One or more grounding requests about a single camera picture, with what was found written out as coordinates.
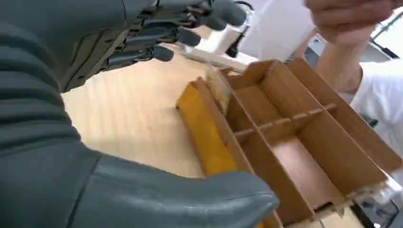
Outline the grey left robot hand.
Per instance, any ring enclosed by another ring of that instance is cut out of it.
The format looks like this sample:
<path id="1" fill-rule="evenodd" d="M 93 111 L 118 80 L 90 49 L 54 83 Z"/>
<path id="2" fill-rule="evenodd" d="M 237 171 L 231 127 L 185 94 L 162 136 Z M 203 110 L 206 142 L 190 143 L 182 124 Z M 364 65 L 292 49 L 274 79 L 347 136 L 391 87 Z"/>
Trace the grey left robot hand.
<path id="1" fill-rule="evenodd" d="M 1 227 L 255 228 L 279 204 L 261 178 L 185 178 L 90 149 L 61 97 L 246 18 L 231 0 L 1 1 Z"/>

